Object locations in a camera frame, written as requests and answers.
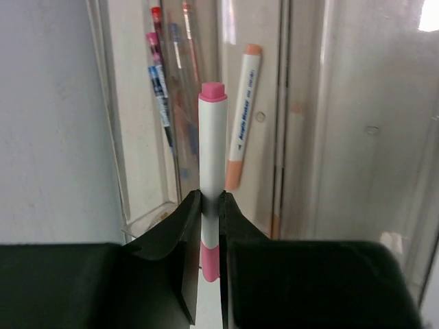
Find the marker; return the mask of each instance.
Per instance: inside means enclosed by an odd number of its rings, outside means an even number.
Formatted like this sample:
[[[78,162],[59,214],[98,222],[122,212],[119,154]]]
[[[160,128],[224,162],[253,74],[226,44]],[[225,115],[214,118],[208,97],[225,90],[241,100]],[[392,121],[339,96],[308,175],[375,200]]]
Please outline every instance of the marker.
[[[165,73],[163,70],[163,57],[162,57],[162,53],[160,50],[160,44],[158,43],[157,33],[150,32],[146,35],[146,38],[150,44],[152,59],[154,61],[154,66],[156,67],[156,70],[157,70],[158,80],[160,81],[160,85],[163,89],[163,94],[164,94],[165,98],[168,98],[166,81],[165,81]]]
[[[220,276],[218,205],[224,190],[227,95],[224,85],[208,82],[198,95],[200,131],[201,261],[203,276],[213,282]]]
[[[262,48],[249,43],[242,56],[241,77],[233,122],[230,155],[227,162],[226,190],[239,187],[254,94],[256,92]]]
[[[167,99],[163,94],[163,89],[160,85],[160,81],[158,80],[158,74],[155,66],[148,67],[148,71],[150,72],[152,87],[154,88],[154,94],[156,95],[158,110],[160,111],[160,116],[162,119],[163,128],[165,128],[167,142],[169,143],[169,147],[174,151],[172,146],[172,133],[171,127],[169,124],[169,116],[167,109]]]

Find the orange highlighter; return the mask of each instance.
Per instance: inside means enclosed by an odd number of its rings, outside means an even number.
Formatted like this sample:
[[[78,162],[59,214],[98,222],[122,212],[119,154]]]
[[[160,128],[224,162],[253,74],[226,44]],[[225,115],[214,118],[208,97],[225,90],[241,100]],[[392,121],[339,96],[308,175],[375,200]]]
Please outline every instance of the orange highlighter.
[[[230,154],[226,171],[226,190],[232,191],[239,187],[244,153],[254,94],[256,93],[259,66],[261,64],[261,46],[249,43],[242,56],[241,77],[239,78],[238,97],[233,122]]]

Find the blue pen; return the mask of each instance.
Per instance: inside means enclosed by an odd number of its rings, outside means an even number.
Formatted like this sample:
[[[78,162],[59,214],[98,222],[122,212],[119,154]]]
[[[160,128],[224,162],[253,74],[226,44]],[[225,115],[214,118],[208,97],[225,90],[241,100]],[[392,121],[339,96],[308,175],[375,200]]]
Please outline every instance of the blue pen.
[[[160,85],[160,80],[158,78],[158,73],[155,66],[148,67],[148,71],[150,72],[151,83],[152,83],[152,87],[154,88],[154,94],[156,95],[158,111],[160,112],[163,128],[165,129],[167,142],[169,143],[169,147],[171,147],[171,151],[174,152],[174,148],[172,144],[171,125],[169,122],[169,115],[168,115],[169,112],[167,107],[167,98],[163,93],[163,89]]]

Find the pink highlighter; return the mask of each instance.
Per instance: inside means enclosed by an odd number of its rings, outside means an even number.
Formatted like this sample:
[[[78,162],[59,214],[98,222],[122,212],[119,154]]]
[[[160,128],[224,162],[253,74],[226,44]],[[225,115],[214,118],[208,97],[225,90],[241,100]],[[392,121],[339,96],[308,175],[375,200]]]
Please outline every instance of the pink highlighter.
[[[198,95],[200,143],[201,260],[207,282],[220,276],[218,205],[226,183],[227,95],[224,85],[207,82]]]

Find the pink band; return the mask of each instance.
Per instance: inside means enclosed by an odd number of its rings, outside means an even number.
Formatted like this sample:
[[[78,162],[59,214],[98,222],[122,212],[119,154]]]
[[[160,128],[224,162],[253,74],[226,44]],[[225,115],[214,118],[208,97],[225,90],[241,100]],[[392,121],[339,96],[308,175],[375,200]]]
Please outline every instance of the pink band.
[[[213,282],[220,276],[220,246],[209,249],[201,242],[201,264],[204,279],[207,282]]]

